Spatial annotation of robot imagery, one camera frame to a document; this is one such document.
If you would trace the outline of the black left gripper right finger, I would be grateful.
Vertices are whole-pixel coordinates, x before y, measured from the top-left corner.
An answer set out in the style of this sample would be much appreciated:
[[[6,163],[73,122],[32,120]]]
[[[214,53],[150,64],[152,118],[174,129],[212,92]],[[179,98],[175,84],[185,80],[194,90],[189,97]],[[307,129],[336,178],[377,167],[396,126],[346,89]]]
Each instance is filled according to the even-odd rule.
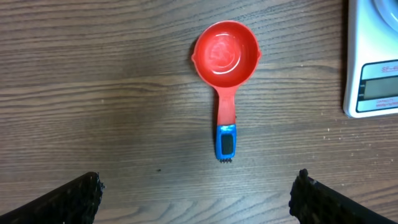
[[[300,224],[394,224],[300,170],[290,191],[289,213]]]

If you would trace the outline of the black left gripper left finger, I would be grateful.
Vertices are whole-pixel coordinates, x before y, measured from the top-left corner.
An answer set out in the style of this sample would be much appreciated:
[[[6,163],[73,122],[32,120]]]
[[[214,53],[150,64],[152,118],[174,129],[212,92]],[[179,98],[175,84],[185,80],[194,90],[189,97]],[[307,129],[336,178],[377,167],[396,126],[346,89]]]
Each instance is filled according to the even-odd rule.
[[[88,172],[61,187],[1,215],[5,224],[93,224],[104,184]]]

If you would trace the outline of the red measuring scoop blue handle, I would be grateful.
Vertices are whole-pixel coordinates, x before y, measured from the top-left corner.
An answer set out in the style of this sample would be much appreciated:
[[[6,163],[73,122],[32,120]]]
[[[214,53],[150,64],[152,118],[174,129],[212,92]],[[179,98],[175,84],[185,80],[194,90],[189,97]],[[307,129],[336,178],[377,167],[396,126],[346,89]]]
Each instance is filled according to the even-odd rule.
[[[254,32],[238,21],[212,24],[194,46],[195,70],[218,95],[215,156],[221,163],[232,162],[236,154],[236,92],[254,74],[261,57]]]

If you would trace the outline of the white digital kitchen scale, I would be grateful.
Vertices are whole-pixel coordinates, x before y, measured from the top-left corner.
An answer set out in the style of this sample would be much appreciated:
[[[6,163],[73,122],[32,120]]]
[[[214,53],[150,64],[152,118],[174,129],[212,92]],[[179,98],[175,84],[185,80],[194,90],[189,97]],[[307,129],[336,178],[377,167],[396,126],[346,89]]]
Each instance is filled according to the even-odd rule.
[[[350,1],[347,47],[345,114],[396,114],[397,0]]]

